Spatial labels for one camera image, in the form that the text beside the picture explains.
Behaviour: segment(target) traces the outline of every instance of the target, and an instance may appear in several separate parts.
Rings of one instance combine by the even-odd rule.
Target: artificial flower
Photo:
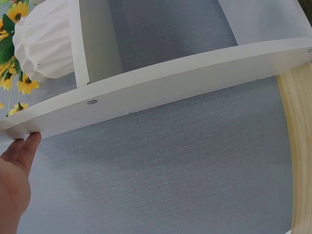
[[[6,38],[9,34],[5,31],[3,21],[0,19],[0,40]]]
[[[4,64],[0,70],[0,87],[3,87],[4,90],[10,90],[12,87],[12,81],[16,75],[15,63],[11,61]]]
[[[19,111],[22,111],[24,109],[28,108],[28,104],[18,103],[17,105],[14,105],[14,109],[10,110],[8,113],[8,116],[11,116]]]
[[[9,73],[11,74],[14,74],[15,73],[15,63],[12,62],[12,60],[15,59],[15,57],[12,57],[8,62],[6,62],[5,64],[1,65],[0,66],[0,78],[2,78],[5,73],[6,73],[6,70],[10,67],[9,69]]]
[[[12,81],[15,74],[7,73],[5,78],[1,78],[0,87],[3,87],[4,90],[9,91],[12,87]]]
[[[23,75],[22,81],[16,83],[20,92],[25,94],[31,94],[33,89],[39,88],[39,82],[36,80],[31,80],[27,74]]]
[[[29,14],[29,8],[26,3],[21,1],[17,4],[12,4],[11,8],[8,10],[8,17],[14,22],[17,23],[20,21],[20,18],[25,17]]]

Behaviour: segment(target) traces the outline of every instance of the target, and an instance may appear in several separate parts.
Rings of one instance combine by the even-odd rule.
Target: curved wooden edge
[[[292,234],[312,233],[312,62],[277,78],[292,153]]]

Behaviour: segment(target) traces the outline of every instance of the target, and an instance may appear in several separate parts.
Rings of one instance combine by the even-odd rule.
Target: curved shelf panel
[[[50,137],[203,93],[282,74],[312,59],[312,38],[225,48],[159,63],[53,97],[0,121],[0,142]],[[87,105],[90,100],[97,104]]]
[[[312,63],[277,79],[285,110],[292,152],[292,234],[312,230]]]

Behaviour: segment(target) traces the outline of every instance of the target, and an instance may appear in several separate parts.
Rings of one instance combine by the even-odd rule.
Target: white shelf
[[[0,142],[51,137],[203,93],[284,73],[312,59],[312,38],[259,42],[197,54],[110,77],[0,121]],[[90,100],[97,104],[87,105]]]

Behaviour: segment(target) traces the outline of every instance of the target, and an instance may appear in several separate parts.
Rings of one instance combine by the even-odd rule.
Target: finger
[[[14,160],[20,148],[24,144],[24,140],[16,140],[14,141],[8,149],[1,155],[1,158],[4,161]]]
[[[26,139],[15,158],[15,161],[20,163],[26,169],[28,175],[30,173],[31,165],[33,164],[36,150],[39,146],[40,141],[41,134],[32,133]]]

